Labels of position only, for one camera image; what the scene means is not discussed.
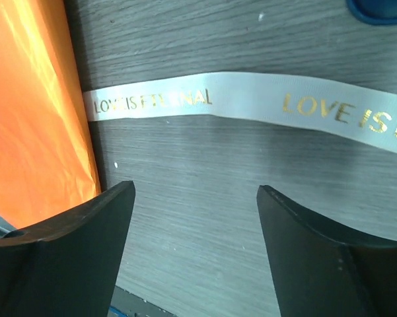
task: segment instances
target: wooden table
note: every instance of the wooden table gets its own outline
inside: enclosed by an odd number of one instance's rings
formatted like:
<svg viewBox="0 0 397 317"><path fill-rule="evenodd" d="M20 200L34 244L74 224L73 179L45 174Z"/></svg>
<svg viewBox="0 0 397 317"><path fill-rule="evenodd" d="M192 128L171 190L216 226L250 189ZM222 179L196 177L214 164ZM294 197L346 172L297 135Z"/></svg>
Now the wooden table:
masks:
<svg viewBox="0 0 397 317"><path fill-rule="evenodd" d="M71 0L67 8L84 91L251 71L397 93L397 26L362 24L345 1ZM279 316L256 208L260 184L397 240L395 154L209 116L90 129L104 189L121 180L137 188L118 286L179 316Z"/></svg>

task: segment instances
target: blue object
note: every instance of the blue object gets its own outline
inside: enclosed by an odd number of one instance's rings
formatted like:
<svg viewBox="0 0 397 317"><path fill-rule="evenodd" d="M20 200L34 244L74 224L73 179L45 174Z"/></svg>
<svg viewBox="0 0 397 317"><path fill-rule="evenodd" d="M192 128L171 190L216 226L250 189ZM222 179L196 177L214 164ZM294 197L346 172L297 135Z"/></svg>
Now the blue object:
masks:
<svg viewBox="0 0 397 317"><path fill-rule="evenodd" d="M372 25L397 24L397 0L346 0L351 13Z"/></svg>
<svg viewBox="0 0 397 317"><path fill-rule="evenodd" d="M110 306L109 311L115 315L118 315L119 317L129 317L128 315L125 315L123 312L121 312L117 308L114 308L113 306Z"/></svg>

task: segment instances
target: wood grain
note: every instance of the wood grain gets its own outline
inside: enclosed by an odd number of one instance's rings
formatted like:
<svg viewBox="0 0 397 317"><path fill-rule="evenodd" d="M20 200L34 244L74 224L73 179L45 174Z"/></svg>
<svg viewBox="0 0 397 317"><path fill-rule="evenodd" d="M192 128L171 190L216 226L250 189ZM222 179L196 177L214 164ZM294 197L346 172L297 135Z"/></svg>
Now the wood grain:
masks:
<svg viewBox="0 0 397 317"><path fill-rule="evenodd" d="M345 1L73 0L67 10L83 90L253 71L397 93L397 26L362 24ZM137 188L118 286L179 317L279 316L260 184L397 240L397 155L209 116L90 129L104 188L121 180Z"/></svg>

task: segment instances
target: black plastic jaw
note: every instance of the black plastic jaw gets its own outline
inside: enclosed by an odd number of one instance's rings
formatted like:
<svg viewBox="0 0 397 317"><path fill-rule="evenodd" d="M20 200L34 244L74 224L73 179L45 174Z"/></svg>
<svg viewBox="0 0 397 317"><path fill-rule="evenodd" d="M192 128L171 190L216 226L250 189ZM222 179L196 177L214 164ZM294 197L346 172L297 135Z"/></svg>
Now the black plastic jaw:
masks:
<svg viewBox="0 0 397 317"><path fill-rule="evenodd" d="M122 182L0 238L0 317L107 316L134 200Z"/></svg>
<svg viewBox="0 0 397 317"><path fill-rule="evenodd" d="M397 317L397 241L260 186L258 211L282 317Z"/></svg>

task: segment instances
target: orange fabric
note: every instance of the orange fabric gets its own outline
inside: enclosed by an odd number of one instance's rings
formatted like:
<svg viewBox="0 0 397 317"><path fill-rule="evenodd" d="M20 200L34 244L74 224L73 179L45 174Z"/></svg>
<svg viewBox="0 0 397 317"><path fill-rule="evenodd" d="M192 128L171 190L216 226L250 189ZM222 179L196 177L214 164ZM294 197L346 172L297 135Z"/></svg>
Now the orange fabric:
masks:
<svg viewBox="0 0 397 317"><path fill-rule="evenodd" d="M0 216L22 228L100 191L62 0L0 0Z"/></svg>

